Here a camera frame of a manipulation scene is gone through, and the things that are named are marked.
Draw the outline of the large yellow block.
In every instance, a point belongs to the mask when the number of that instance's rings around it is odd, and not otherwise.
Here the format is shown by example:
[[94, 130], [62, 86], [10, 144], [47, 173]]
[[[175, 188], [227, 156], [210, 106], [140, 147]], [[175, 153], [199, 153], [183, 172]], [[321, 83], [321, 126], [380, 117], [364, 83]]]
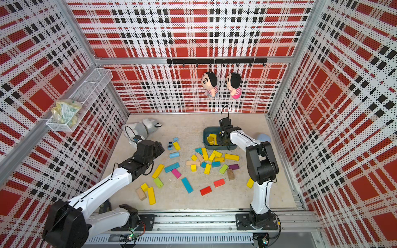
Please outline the large yellow block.
[[160, 176], [160, 174], [161, 174], [163, 169], [164, 169], [164, 165], [163, 164], [159, 164], [158, 167], [156, 168], [155, 172], [152, 175], [153, 179], [158, 178]]

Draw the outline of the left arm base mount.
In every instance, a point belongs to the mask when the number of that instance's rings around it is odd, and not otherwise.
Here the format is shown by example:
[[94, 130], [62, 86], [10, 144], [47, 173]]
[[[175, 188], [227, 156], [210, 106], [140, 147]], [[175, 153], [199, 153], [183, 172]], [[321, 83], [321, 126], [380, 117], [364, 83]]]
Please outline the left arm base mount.
[[152, 231], [155, 223], [156, 215], [136, 214], [130, 217], [126, 224], [111, 229], [111, 231]]

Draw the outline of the yellow bar block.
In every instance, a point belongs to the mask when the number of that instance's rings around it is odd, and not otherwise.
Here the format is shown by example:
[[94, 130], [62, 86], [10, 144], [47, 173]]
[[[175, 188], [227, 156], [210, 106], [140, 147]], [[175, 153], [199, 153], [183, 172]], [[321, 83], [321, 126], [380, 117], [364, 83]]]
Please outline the yellow bar block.
[[179, 151], [179, 150], [181, 149], [181, 147], [180, 147], [180, 145], [179, 145], [178, 142], [174, 142], [174, 143], [173, 143], [173, 146], [174, 146], [174, 148], [175, 148], [177, 151]]

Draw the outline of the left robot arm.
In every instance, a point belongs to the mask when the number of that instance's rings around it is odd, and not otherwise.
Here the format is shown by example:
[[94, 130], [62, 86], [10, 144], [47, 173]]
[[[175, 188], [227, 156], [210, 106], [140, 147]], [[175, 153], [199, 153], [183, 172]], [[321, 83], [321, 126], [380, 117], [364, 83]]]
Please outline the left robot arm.
[[163, 153], [160, 142], [138, 141], [133, 156], [120, 163], [108, 177], [80, 195], [68, 201], [58, 200], [50, 207], [42, 240], [55, 248], [81, 248], [98, 234], [127, 224], [134, 213], [134, 208], [128, 205], [95, 217], [92, 214], [119, 190], [140, 176], [147, 176], [147, 169]]

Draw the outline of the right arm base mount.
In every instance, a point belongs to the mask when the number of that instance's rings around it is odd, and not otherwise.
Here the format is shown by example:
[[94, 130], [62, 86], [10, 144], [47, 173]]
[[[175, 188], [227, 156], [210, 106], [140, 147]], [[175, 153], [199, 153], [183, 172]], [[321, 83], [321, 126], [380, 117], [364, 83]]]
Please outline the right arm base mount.
[[275, 214], [267, 213], [257, 215], [254, 212], [236, 214], [236, 227], [238, 230], [277, 230], [278, 219]]

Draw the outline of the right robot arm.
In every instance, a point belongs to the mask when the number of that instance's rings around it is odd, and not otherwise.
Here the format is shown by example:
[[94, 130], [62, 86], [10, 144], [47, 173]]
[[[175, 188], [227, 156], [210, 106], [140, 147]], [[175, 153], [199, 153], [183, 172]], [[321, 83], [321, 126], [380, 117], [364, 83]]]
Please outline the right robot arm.
[[257, 139], [245, 134], [240, 127], [234, 127], [230, 118], [219, 120], [221, 131], [217, 142], [223, 146], [236, 145], [246, 152], [247, 170], [253, 180], [253, 200], [250, 205], [252, 221], [269, 219], [273, 213], [268, 207], [271, 186], [276, 182], [279, 167], [271, 138], [261, 134]]

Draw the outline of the yellow angled block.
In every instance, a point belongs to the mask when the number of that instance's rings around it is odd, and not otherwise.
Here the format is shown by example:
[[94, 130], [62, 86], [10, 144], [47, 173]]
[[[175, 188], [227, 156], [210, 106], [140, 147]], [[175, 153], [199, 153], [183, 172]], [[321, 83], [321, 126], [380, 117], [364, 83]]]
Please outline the yellow angled block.
[[206, 148], [202, 148], [202, 156], [203, 156], [205, 161], [209, 160], [209, 156], [208, 156]]

